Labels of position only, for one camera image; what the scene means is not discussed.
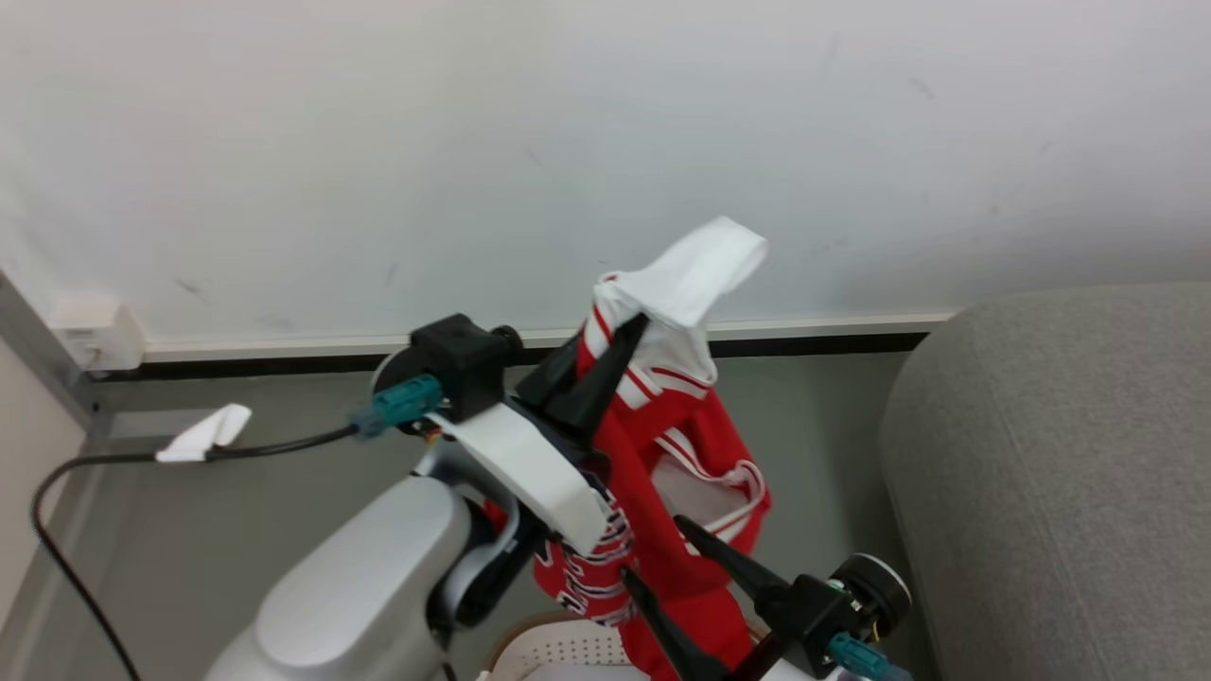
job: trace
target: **wall outlet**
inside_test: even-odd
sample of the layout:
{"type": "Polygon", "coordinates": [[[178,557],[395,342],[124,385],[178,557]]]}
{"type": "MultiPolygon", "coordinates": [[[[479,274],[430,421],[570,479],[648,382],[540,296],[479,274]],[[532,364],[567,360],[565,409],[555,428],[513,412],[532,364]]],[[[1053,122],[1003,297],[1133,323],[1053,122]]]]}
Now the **wall outlet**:
{"type": "Polygon", "coordinates": [[[147,340],[116,298],[86,293],[59,301],[51,331],[85,371],[117,371],[143,364],[147,340]]]}

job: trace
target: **white stripe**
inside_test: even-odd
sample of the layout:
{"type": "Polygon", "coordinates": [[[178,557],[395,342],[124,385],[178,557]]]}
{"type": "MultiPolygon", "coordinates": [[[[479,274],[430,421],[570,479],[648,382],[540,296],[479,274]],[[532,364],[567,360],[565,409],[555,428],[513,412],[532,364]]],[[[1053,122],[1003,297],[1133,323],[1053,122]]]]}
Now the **white stripe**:
{"type": "Polygon", "coordinates": [[[589,354],[599,357],[602,353],[609,349],[609,340],[606,338],[606,332],[602,331],[602,326],[597,324],[597,315],[590,315],[585,320],[585,333],[582,337],[585,343],[585,349],[589,354]]]}
{"type": "MultiPolygon", "coordinates": [[[[742,517],[736,522],[734,522],[733,525],[729,525],[728,527],[724,527],[718,532],[712,532],[712,534],[718,537],[724,543],[730,544],[733,539],[740,536],[740,533],[744,531],[745,527],[748,527],[747,517],[742,517]]],[[[699,554],[698,548],[694,544],[690,544],[689,542],[685,542],[685,551],[689,553],[689,555],[691,556],[701,555],[699,554]]]]}
{"type": "Polygon", "coordinates": [[[653,372],[652,373],[652,379],[658,385],[660,385],[661,388],[665,388],[665,389],[668,389],[668,390],[676,390],[678,393],[685,393],[687,395],[689,395],[691,397],[696,397],[699,400],[706,397],[706,394],[707,394],[707,390],[705,388],[695,385],[695,384],[693,384],[689,380],[685,380],[683,378],[677,378],[676,376],[668,376],[666,373],[655,373],[655,372],[653,372]]]}
{"type": "Polygon", "coordinates": [[[706,480],[707,482],[717,482],[718,481],[717,479],[714,479],[714,477],[707,475],[706,473],[699,470],[698,468],[695,468],[698,465],[698,462],[696,460],[691,460],[691,459],[687,459],[685,454],[683,454],[681,452],[681,450],[678,450],[677,447],[675,447],[672,445],[672,442],[670,442],[668,440],[666,440],[664,435],[656,437],[656,445],[660,445],[661,448],[664,448],[666,452],[668,452],[668,456],[671,456],[675,459],[677,459],[677,463],[682,464],[682,468],[684,468],[685,470],[688,470],[691,474],[694,474],[694,477],[698,477],[699,480],[706,480]]]}
{"type": "Polygon", "coordinates": [[[631,362],[629,366],[631,373],[635,374],[632,376],[632,378],[636,378],[639,380],[639,383],[643,383],[643,387],[647,388],[649,391],[652,391],[653,395],[660,396],[660,394],[665,391],[664,388],[661,388],[659,384],[656,384],[655,380],[652,379],[652,376],[648,374],[648,372],[636,366],[635,362],[631,362]]]}
{"type": "Polygon", "coordinates": [[[656,443],[699,480],[728,485],[729,487],[736,486],[740,482],[744,483],[746,488],[745,496],[748,498],[748,503],[722,517],[714,519],[705,526],[706,531],[724,542],[734,539],[740,531],[748,525],[748,517],[765,498],[765,479],[762,475],[761,469],[757,468],[757,464],[750,460],[739,460],[736,462],[735,468],[725,475],[714,476],[706,473],[705,467],[702,467],[702,463],[698,459],[694,446],[679,429],[670,428],[664,435],[656,437],[656,443]],[[681,445],[681,450],[673,446],[673,442],[681,445]],[[689,459],[687,459],[685,453],[683,453],[682,450],[690,456],[689,459]]]}
{"type": "Polygon", "coordinates": [[[702,462],[698,460],[698,450],[694,448],[694,443],[689,441],[689,437],[687,437],[685,434],[682,433],[679,428],[670,428],[668,430],[665,430],[665,437],[668,437],[670,441],[672,441],[675,445],[681,447],[682,451],[685,452],[684,456],[689,457],[685,465],[688,468],[693,468],[699,477],[701,477],[702,480],[710,480],[712,482],[719,480],[718,477],[714,477],[713,475],[707,473],[706,467],[702,465],[702,462]]]}
{"type": "Polygon", "coordinates": [[[622,376],[622,380],[618,382],[618,396],[622,397],[626,406],[632,410],[637,410],[652,401],[643,394],[643,390],[639,390],[639,387],[631,380],[631,377],[626,374],[622,376]]]}

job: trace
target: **white wall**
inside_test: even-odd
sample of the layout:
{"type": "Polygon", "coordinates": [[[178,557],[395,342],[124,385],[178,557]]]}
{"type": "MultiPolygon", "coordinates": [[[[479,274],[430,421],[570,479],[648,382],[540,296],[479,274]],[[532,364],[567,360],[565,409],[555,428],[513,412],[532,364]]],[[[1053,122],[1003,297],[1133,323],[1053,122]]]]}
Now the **white wall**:
{"type": "MultiPolygon", "coordinates": [[[[59,463],[80,453],[85,433],[38,378],[0,340],[0,628],[38,548],[29,526],[34,488],[59,463]]],[[[46,500],[46,517],[59,488],[46,500]]]]}
{"type": "Polygon", "coordinates": [[[1211,276],[1211,5],[10,0],[0,267],[154,349],[574,326],[717,214],[724,320],[1211,276]]]}

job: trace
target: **gray cushion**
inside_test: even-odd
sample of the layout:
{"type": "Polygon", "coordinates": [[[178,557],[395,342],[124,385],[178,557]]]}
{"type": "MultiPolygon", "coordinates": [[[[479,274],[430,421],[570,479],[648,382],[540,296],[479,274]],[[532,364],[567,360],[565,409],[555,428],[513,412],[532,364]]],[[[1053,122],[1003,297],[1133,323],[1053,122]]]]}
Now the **gray cushion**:
{"type": "Polygon", "coordinates": [[[882,441],[943,677],[1211,679],[1211,285],[965,311],[882,441]]]}

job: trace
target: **teal connector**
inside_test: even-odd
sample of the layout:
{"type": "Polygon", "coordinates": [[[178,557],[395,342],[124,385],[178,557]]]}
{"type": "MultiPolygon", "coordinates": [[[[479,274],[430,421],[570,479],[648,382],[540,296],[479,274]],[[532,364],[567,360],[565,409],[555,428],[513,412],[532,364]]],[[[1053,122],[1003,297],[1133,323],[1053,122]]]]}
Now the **teal connector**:
{"type": "Polygon", "coordinates": [[[846,671],[871,681],[884,681],[888,679],[888,670],[891,669],[886,656],[844,631],[828,642],[828,654],[846,671]]]}
{"type": "Polygon", "coordinates": [[[442,404],[442,384],[423,373],[374,395],[371,406],[352,413],[349,423],[357,427],[358,440],[378,437],[388,428],[420,420],[442,404]]]}

